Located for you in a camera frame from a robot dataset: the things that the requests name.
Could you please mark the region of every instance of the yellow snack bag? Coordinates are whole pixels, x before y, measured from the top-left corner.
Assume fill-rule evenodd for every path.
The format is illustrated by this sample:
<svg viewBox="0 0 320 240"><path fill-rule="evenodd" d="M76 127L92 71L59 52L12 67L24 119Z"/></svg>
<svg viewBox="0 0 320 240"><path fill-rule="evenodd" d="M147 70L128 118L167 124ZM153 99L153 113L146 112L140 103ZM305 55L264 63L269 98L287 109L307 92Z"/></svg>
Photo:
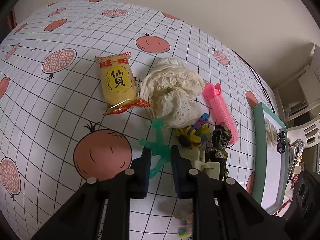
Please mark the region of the yellow snack bag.
<svg viewBox="0 0 320 240"><path fill-rule="evenodd" d="M111 105L106 114L120 114L132 107L149 107L137 97L137 86L128 58L130 52L107 57L95 57L99 63L101 85L106 103Z"/></svg>

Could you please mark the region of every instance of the teal picture frame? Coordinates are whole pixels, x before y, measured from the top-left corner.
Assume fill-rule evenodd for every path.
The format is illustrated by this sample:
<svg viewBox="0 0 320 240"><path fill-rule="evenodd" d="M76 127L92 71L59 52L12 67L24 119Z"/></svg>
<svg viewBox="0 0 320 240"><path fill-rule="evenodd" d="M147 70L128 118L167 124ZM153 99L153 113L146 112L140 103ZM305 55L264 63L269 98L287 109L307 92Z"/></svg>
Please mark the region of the teal picture frame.
<svg viewBox="0 0 320 240"><path fill-rule="evenodd" d="M265 127L264 113L267 113L274 122L279 124L281 131L287 133L286 126L275 115L272 110L267 107L264 103L259 103L253 108L253 118L255 127L255 177L252 189L252 197L261 205L264 196L266 173L267 173L267 135ZM269 214L274 214L282 206L285 188L287 186L287 174L289 169L289 147L288 140L286 139L287 149L281 156L281 171L280 181L278 188L278 196L276 204L273 207L267 208L266 211Z"/></svg>

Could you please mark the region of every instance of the screw head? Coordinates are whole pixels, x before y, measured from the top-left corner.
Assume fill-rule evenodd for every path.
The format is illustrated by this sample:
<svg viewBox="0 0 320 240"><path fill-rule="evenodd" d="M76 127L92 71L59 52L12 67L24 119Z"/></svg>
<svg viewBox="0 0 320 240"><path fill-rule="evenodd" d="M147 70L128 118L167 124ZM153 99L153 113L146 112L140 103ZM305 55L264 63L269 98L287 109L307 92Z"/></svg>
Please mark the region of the screw head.
<svg viewBox="0 0 320 240"><path fill-rule="evenodd" d="M127 175L133 175L134 174L134 169L126 169L124 171L124 173L127 174Z"/></svg>
<svg viewBox="0 0 320 240"><path fill-rule="evenodd" d="M197 174L199 173L199 171L198 171L197 169L190 169L190 170L189 170L189 173L190 173L191 175L197 175Z"/></svg>
<svg viewBox="0 0 320 240"><path fill-rule="evenodd" d="M233 185L233 184L236 183L236 181L235 181L235 179L233 179L233 178L227 178L227 179L226 179L226 183L228 183L229 185Z"/></svg>
<svg viewBox="0 0 320 240"><path fill-rule="evenodd" d="M95 184L97 182L97 179L95 177L90 177L87 179L88 184Z"/></svg>

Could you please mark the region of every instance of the white wall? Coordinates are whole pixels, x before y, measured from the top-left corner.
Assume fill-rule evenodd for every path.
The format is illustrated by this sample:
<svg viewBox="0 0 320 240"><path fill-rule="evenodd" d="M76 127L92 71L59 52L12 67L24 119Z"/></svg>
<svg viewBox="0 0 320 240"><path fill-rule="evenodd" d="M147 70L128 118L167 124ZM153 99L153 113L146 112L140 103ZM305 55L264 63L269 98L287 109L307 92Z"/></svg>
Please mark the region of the white wall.
<svg viewBox="0 0 320 240"><path fill-rule="evenodd" d="M62 0L19 0L21 22ZM121 0L164 11L195 25L239 53L274 87L306 63L320 30L300 0Z"/></svg>

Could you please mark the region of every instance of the green plastic toy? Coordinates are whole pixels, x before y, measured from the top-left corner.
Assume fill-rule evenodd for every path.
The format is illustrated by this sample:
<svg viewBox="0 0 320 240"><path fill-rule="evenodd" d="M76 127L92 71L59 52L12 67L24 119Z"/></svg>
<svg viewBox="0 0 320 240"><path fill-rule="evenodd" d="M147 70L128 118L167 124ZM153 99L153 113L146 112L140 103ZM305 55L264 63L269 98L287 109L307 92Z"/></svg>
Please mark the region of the green plastic toy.
<svg viewBox="0 0 320 240"><path fill-rule="evenodd" d="M145 139L140 139L138 142L140 145L143 145L149 148L152 152L153 156L159 155L161 156L157 165L151 169L150 178L156 176L156 174L162 170L162 167L165 163L171 162L170 152L171 149L169 146L163 144L163 134L161 131L161 127L164 126L164 121L161 119L154 119L151 123L151 127L156 129L156 142L149 142Z"/></svg>

